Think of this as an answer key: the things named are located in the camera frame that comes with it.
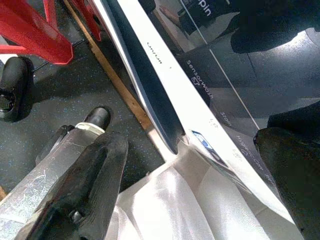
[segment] gray floor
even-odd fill
[[[35,166],[37,154],[60,126],[75,125],[94,107],[107,105],[114,112],[110,128],[129,141],[121,183],[121,189],[126,189],[164,162],[93,56],[74,20],[63,7],[57,10],[60,29],[75,45],[74,60],[58,66],[29,56],[36,71],[22,106],[22,119],[0,122],[0,185],[6,192],[12,190]]]

